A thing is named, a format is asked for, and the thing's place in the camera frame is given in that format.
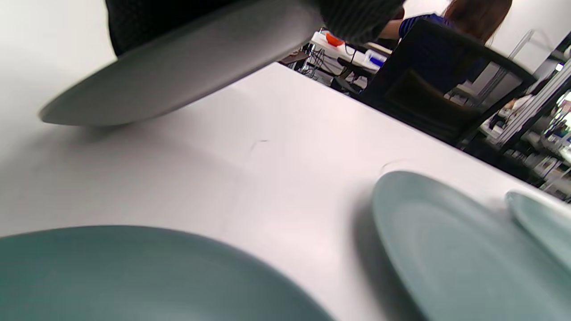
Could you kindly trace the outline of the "person's left hand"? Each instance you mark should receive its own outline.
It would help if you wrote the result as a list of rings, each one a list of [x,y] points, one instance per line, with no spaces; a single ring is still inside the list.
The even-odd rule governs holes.
[[[304,0],[324,26],[349,43],[373,42],[404,6],[403,0]],[[107,0],[108,30],[116,56],[241,0]]]

